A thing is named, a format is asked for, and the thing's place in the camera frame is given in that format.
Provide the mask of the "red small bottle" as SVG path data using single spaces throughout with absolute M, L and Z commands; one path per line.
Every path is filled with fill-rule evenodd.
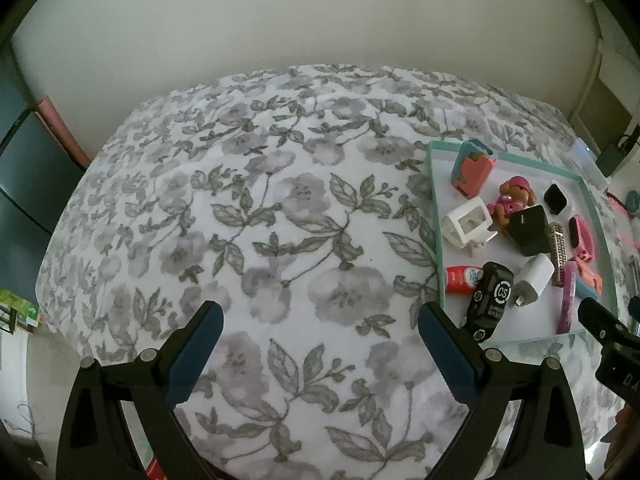
M 480 266 L 448 266 L 446 269 L 446 293 L 469 296 L 482 277 Z

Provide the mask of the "brown puppy toy pink hat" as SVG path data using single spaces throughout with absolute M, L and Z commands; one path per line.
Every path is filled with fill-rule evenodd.
M 514 176 L 499 186 L 499 197 L 495 203 L 489 204 L 487 209 L 499 231 L 508 236 L 512 214 L 533 207 L 536 203 L 537 196 L 528 180 Z

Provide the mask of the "black power adapter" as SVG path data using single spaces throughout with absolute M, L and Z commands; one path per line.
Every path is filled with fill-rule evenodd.
M 510 215 L 508 233 L 525 257 L 550 252 L 549 223 L 544 207 L 536 205 Z

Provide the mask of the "purple glitter stick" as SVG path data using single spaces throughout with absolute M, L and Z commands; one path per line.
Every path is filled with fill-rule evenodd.
M 570 326 L 572 326 L 577 274 L 577 263 L 575 261 L 567 261 L 566 265 L 564 266 L 563 295 L 560 318 L 558 326 L 556 326 L 556 332 L 558 334 L 568 333 L 570 331 Z

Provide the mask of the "pink smartwatch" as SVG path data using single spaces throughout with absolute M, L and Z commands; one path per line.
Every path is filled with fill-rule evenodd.
M 574 256 L 585 263 L 590 263 L 594 258 L 596 245 L 587 222 L 579 214 L 573 214 L 568 220 L 568 229 L 570 230 L 570 247 Z

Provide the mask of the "white bedside shelf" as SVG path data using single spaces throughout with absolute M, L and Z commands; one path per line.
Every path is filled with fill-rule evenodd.
M 609 179 L 639 151 L 639 55 L 603 0 L 586 1 L 600 37 L 570 124 Z

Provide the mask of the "teal rimmed white tray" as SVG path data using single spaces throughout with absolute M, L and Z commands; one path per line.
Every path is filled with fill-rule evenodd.
M 469 299 L 461 295 L 446 292 L 446 269 L 450 266 L 482 266 L 487 261 L 495 261 L 507 266 L 512 272 L 518 272 L 529 260 L 512 240 L 499 234 L 481 248 L 457 248 L 442 237 L 440 222 L 450 211 L 462 206 L 465 198 L 450 183 L 450 174 L 461 145 L 442 141 L 432 142 L 426 149 L 426 169 L 432 180 L 433 221 L 437 255 L 439 302 L 445 312 L 460 325 L 465 316 Z M 588 224 L 594 238 L 596 255 L 590 263 L 591 269 L 600 275 L 603 281 L 601 304 L 613 314 L 618 313 L 618 295 L 616 290 L 612 258 L 597 202 L 586 181 L 573 171 L 509 153 L 497 155 L 497 166 L 480 191 L 480 198 L 490 204 L 498 198 L 498 186 L 510 177 L 521 176 L 528 180 L 538 196 L 552 183 L 559 185 L 568 196 L 575 214 L 579 214 Z M 538 294 L 538 299 L 524 307 L 507 307 L 495 333 L 488 341 L 515 342 L 553 338 L 561 314 L 563 292 L 551 284 Z

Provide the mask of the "dark teal cabinet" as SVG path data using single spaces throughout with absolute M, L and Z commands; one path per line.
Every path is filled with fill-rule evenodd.
M 37 301 L 44 253 L 83 173 L 38 117 L 12 56 L 2 53 L 2 288 Z

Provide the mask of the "white usb charger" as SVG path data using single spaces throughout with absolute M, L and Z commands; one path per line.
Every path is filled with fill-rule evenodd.
M 536 302 L 551 281 L 553 273 L 554 265 L 547 255 L 538 254 L 529 258 L 515 275 L 510 306 L 522 308 Z

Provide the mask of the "white cube holder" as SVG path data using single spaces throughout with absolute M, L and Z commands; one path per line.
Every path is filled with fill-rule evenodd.
M 484 200 L 476 196 L 444 215 L 442 237 L 457 249 L 474 252 L 498 235 L 491 229 L 493 224 Z

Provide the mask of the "grey floral bed blanket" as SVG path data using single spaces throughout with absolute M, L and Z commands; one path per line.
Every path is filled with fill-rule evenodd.
M 434 140 L 570 168 L 555 107 L 460 77 L 304 65 L 141 104 L 73 192 L 36 296 L 102 363 L 205 300 L 226 332 L 178 419 L 240 479 L 420 479 L 465 414 L 416 332 L 438 291 Z

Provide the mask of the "black toy express car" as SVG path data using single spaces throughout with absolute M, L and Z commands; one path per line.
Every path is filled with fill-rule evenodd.
M 501 263 L 488 261 L 482 267 L 461 325 L 476 342 L 484 342 L 495 333 L 510 300 L 513 280 L 513 272 Z

